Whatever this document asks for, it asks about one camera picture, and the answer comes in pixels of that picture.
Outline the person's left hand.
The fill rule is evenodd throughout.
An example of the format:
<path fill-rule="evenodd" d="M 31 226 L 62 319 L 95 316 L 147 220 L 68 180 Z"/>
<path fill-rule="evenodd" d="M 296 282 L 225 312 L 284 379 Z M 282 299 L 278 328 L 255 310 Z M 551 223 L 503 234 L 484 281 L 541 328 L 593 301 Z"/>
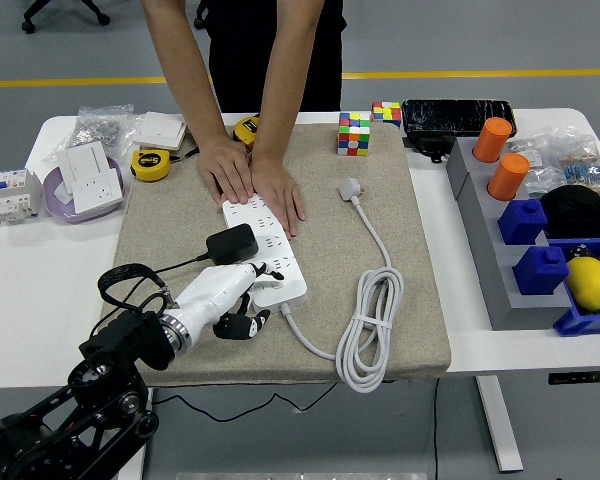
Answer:
<path fill-rule="evenodd" d="M 254 155 L 251 178 L 255 192 L 280 222 L 288 238 L 298 234 L 298 223 L 306 219 L 300 188 L 279 159 Z"/>

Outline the person's right hand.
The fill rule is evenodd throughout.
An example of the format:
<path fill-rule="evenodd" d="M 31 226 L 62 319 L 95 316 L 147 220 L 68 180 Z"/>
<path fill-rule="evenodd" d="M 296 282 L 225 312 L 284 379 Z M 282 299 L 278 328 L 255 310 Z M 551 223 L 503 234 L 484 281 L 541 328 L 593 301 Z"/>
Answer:
<path fill-rule="evenodd" d="M 216 204 L 245 204 L 254 187 L 244 145 L 224 135 L 200 141 L 199 148 L 198 170 Z"/>

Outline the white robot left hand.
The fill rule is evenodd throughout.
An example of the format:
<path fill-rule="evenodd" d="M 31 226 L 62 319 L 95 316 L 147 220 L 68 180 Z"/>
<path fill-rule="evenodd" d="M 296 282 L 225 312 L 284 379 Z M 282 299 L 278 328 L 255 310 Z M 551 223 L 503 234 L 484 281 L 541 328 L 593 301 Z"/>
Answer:
<path fill-rule="evenodd" d="M 249 340 L 270 316 L 263 309 L 246 315 L 249 292 L 256 279 L 269 275 L 281 284 L 284 276 L 267 264 L 219 265 L 204 269 L 176 298 L 176 306 L 162 314 L 160 323 L 175 353 L 186 352 L 207 325 L 221 339 Z"/>

